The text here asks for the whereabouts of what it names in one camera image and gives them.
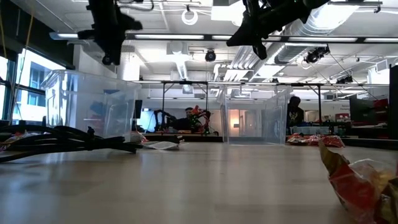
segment security camera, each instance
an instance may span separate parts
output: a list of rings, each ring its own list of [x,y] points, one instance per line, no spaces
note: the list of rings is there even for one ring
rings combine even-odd
[[[212,49],[207,50],[205,59],[207,62],[214,62],[216,60],[216,53],[214,53],[214,50]]]

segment ductwork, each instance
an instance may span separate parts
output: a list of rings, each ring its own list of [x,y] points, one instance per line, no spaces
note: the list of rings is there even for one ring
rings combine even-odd
[[[301,20],[291,23],[281,35],[328,35],[342,25],[358,9],[359,6],[337,6],[325,4],[314,9],[306,24]],[[285,44],[272,44],[268,48],[268,58],[259,63],[254,69],[253,78],[270,78],[285,68],[300,56],[307,47],[286,46]],[[267,66],[265,64],[279,64],[281,66]]]

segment ceiling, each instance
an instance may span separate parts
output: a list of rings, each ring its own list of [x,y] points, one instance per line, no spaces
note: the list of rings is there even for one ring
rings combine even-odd
[[[84,0],[12,0],[27,12],[34,9],[34,16],[58,32],[77,32],[90,29],[93,23],[92,16],[85,6]],[[186,1],[179,5],[170,5],[170,2],[155,4],[151,12],[141,12],[132,9],[123,9],[130,16],[140,20],[144,26],[142,33],[173,33],[173,34],[233,34],[238,28],[231,21],[211,20],[212,0],[191,1],[190,9],[198,11],[198,21],[189,26],[182,22],[182,12]],[[376,7],[361,7],[349,19],[335,29],[331,35],[380,35],[398,37],[398,1],[383,0],[382,11],[375,14]],[[124,45],[134,46],[135,51],[142,56],[145,66],[141,70],[143,77],[150,78],[153,74],[170,74],[176,69],[173,62],[164,60],[168,41],[127,40]],[[90,44],[88,51],[96,59],[102,57],[102,52],[95,44]],[[216,62],[205,62],[207,49],[214,49]],[[282,71],[281,80],[296,82],[305,77],[313,77],[313,81],[320,82],[323,77],[343,72],[349,69],[354,72],[359,81],[366,81],[366,68],[386,58],[398,55],[398,45],[367,45],[367,44],[331,44],[331,54],[309,67],[302,65],[302,58],[298,57],[292,65]],[[227,47],[224,42],[188,42],[188,51],[192,59],[186,62],[189,70],[212,72],[217,63],[231,63],[239,47]]]

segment cable bundle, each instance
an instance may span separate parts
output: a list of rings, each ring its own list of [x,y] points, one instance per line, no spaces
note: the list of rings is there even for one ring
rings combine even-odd
[[[124,142],[124,137],[102,138],[94,135],[94,130],[88,127],[88,132],[66,126],[47,128],[36,125],[13,125],[0,128],[0,133],[14,133],[17,130],[27,132],[42,132],[9,143],[7,151],[21,151],[22,153],[0,157],[0,162],[9,162],[28,156],[56,152],[92,151],[95,149],[118,149],[136,153],[142,145]]]

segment table surface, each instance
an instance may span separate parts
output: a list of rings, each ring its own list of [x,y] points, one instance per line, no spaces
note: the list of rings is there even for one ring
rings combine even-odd
[[[335,149],[394,164],[398,153]],[[0,164],[0,223],[352,223],[317,147],[189,143]]]

